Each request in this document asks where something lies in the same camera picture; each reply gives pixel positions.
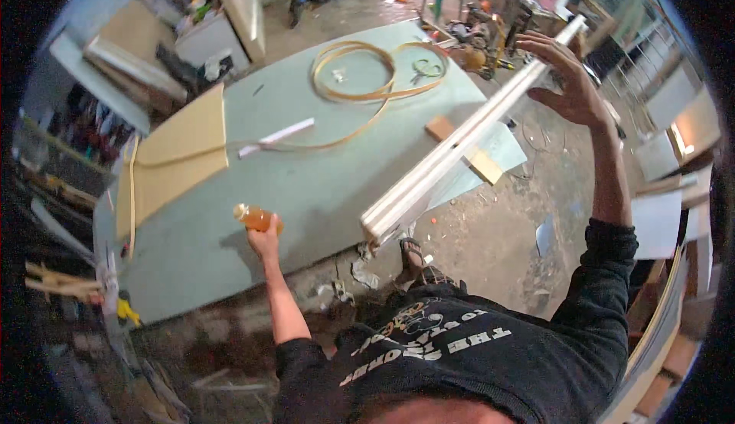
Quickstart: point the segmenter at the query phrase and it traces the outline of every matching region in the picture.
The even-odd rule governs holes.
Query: orange liquid
[[[254,229],[260,232],[266,232],[268,227],[271,226],[271,217],[273,213],[261,209],[258,206],[248,206],[245,204],[238,204],[234,207],[232,214],[235,220],[243,223],[246,228]],[[279,218],[278,226],[276,227],[276,233],[278,235],[283,231],[283,222]]]

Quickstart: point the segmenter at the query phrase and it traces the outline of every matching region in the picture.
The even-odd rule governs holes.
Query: workbench
[[[338,41],[358,40],[391,50],[424,37],[416,21],[382,26],[294,54],[234,83],[224,92],[227,141],[257,140],[309,117],[316,119],[316,126],[289,141],[320,144],[353,132],[380,103],[336,103],[318,97],[310,84],[317,53]],[[324,81],[351,93],[377,89],[387,81],[387,72],[368,57],[355,52],[335,60],[323,70]],[[395,55],[397,89],[409,87],[411,64],[421,58],[438,63],[434,53],[418,48]],[[344,82],[337,85],[332,70],[342,70]],[[97,260],[105,263],[106,250],[112,252],[119,286],[129,291],[132,307],[144,323],[227,298],[263,282],[245,229],[232,217],[234,205],[244,202],[282,217],[282,271],[305,267],[363,241],[359,222],[363,211],[436,145],[424,132],[427,122],[443,114],[461,123],[485,100],[450,60],[441,85],[391,101],[379,122],[346,144],[317,152],[258,152],[243,160],[237,159],[233,148],[228,151],[229,168],[140,225],[130,261],[121,259],[122,241],[115,237],[111,209],[117,199],[115,182],[110,197],[102,196],[94,211]],[[481,183],[463,168],[434,205]]]

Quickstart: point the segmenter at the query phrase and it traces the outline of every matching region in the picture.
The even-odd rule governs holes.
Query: hand
[[[567,121],[607,130],[613,124],[602,98],[577,57],[553,38],[536,32],[518,35],[518,47],[550,64],[564,79],[562,94],[544,88],[531,88],[528,97],[551,108]]]
[[[271,260],[278,262],[278,222],[278,215],[273,214],[266,232],[248,229],[248,242],[263,263]]]

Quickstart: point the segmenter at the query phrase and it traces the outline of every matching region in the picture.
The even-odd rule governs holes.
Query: man
[[[327,360],[279,269],[276,221],[248,238],[265,268],[281,380],[274,422],[592,422],[626,369],[627,291],[637,248],[612,118],[574,54],[537,33],[518,47],[551,64],[563,94],[530,98],[588,126],[595,155],[587,252],[551,321],[468,295],[401,242],[404,269],[377,321],[340,333]]]

